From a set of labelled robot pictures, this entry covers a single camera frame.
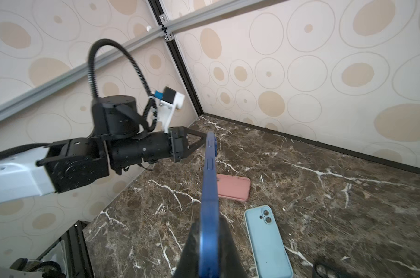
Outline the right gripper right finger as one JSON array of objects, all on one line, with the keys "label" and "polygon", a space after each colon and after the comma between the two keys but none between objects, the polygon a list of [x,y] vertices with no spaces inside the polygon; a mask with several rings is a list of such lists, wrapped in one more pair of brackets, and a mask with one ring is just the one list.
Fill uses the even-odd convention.
[{"label": "right gripper right finger", "polygon": [[223,215],[219,215],[219,267],[221,278],[247,278],[230,226]]}]

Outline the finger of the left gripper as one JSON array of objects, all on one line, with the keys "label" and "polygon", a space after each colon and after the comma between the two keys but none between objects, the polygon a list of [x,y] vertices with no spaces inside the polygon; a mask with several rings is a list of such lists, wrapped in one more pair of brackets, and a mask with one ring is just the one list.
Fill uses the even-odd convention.
[{"label": "finger of the left gripper", "polygon": [[182,159],[185,159],[192,155],[197,149],[205,145],[206,133],[190,129],[188,127],[184,127],[183,131]]}]

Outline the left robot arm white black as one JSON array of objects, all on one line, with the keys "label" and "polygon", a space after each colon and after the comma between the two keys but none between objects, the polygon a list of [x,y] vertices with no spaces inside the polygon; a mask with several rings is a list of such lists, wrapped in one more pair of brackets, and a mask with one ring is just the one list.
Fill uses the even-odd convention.
[{"label": "left robot arm white black", "polygon": [[128,57],[142,85],[147,85],[138,64],[122,45],[111,39],[96,41],[87,62],[92,133],[88,137],[1,151],[0,204],[75,190],[107,177],[111,171],[120,175],[133,165],[143,167],[161,159],[180,162],[205,144],[205,133],[170,125],[174,112],[184,104],[184,95],[176,90],[147,89],[148,102],[142,114],[132,96],[100,97],[95,56],[104,46],[112,46]]}]

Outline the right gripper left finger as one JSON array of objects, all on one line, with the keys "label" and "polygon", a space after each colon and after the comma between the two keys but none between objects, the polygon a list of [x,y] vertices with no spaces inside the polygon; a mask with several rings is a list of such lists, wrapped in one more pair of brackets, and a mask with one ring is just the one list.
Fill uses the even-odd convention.
[{"label": "right gripper left finger", "polygon": [[190,227],[186,244],[173,274],[174,278],[199,277],[199,236],[199,220],[195,220]]}]

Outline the blue phone black screen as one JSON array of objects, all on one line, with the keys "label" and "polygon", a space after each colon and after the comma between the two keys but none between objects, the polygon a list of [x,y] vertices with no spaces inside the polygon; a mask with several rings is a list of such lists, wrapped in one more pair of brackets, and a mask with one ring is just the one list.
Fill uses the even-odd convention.
[{"label": "blue phone black screen", "polygon": [[217,140],[208,132],[199,224],[198,275],[201,278],[219,277],[219,197],[216,173]]}]

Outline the pink phone case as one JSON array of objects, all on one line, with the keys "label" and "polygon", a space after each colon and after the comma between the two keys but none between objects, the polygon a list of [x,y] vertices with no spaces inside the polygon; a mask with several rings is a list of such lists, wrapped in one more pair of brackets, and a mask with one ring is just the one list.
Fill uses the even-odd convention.
[{"label": "pink phone case", "polygon": [[218,196],[246,202],[249,198],[251,180],[247,177],[217,174]]}]

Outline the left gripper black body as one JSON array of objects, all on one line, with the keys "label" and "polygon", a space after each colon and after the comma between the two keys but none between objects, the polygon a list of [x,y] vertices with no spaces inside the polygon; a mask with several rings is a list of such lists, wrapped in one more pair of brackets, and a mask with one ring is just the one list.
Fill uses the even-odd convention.
[{"label": "left gripper black body", "polygon": [[172,160],[177,163],[190,156],[190,146],[187,139],[188,131],[186,127],[169,128],[169,136],[172,147]]}]

